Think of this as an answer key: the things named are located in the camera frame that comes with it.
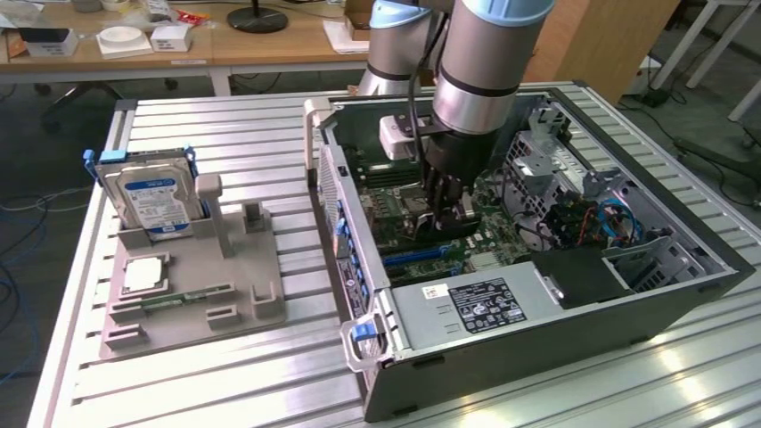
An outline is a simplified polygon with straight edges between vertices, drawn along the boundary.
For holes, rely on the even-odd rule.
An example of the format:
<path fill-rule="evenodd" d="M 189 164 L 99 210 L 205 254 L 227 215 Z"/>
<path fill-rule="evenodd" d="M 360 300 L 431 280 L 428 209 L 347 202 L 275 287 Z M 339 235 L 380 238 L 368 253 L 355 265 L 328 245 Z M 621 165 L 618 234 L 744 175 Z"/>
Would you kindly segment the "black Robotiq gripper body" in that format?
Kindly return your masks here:
<path fill-rule="evenodd" d="M 432 184 L 433 177 L 451 177 L 463 185 L 473 185 L 487 169 L 499 137 L 499 130 L 480 135 L 453 130 L 432 134 L 425 147 L 425 183 Z"/>

